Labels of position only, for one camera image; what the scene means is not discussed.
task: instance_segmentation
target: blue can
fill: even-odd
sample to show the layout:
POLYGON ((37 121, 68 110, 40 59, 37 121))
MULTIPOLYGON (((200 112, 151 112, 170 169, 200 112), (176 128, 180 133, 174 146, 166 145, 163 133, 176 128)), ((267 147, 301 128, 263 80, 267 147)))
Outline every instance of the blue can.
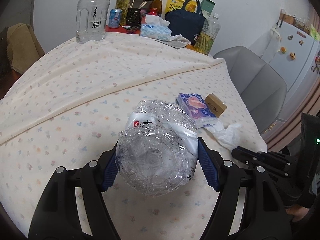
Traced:
POLYGON ((109 17, 109 28, 119 28, 122 10, 112 9, 109 17))

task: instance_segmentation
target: blue gripper pad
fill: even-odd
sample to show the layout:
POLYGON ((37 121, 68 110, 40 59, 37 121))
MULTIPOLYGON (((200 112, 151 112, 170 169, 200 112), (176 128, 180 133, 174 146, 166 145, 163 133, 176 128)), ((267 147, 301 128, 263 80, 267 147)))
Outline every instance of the blue gripper pad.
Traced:
POLYGON ((207 151, 204 149, 201 142, 199 142, 198 160, 209 186, 213 187, 215 191, 219 191, 220 183, 218 181, 217 169, 213 165, 207 151))
POLYGON ((115 182, 116 176, 118 174, 118 168, 115 162, 116 152, 110 158, 108 165, 104 170, 103 183, 101 184, 103 190, 107 190, 115 182))

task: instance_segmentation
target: silver screw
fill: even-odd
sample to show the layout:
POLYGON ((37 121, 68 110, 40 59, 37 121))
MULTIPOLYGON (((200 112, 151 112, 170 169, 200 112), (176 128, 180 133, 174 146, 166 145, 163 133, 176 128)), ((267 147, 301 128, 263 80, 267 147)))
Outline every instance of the silver screw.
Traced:
POLYGON ((227 167, 231 167, 232 166, 232 162, 231 161, 224 161, 223 165, 225 165, 227 167))
POLYGON ((63 172, 64 171, 64 167, 58 167, 57 169, 56 169, 56 172, 57 173, 61 173, 61 172, 63 172))
POLYGON ((265 170, 264 170, 264 167, 259 166, 257 167, 257 171, 264 173, 265 170))
POLYGON ((89 167, 95 167, 97 165, 98 165, 97 161, 90 161, 89 162, 89 167))

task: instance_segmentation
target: white refrigerator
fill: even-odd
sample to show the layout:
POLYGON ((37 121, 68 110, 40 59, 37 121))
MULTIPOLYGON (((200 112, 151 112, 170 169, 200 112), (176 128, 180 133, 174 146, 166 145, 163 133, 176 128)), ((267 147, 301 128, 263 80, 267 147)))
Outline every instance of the white refrigerator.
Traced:
POLYGON ((287 95, 276 121, 261 136, 266 141, 281 127, 302 104, 320 76, 320 46, 314 38, 286 22, 277 28, 264 55, 266 61, 286 82, 287 95), (285 47, 286 52, 276 51, 285 47))

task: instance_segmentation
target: brown box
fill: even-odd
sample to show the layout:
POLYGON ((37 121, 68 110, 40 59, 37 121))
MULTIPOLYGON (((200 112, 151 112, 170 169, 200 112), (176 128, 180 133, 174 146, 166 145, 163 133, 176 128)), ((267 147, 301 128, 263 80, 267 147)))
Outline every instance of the brown box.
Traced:
POLYGON ((222 101, 219 98, 217 98, 214 94, 208 95, 204 101, 208 105, 210 111, 213 112, 216 115, 216 117, 222 115, 224 110, 227 108, 227 106, 224 103, 222 103, 222 101))

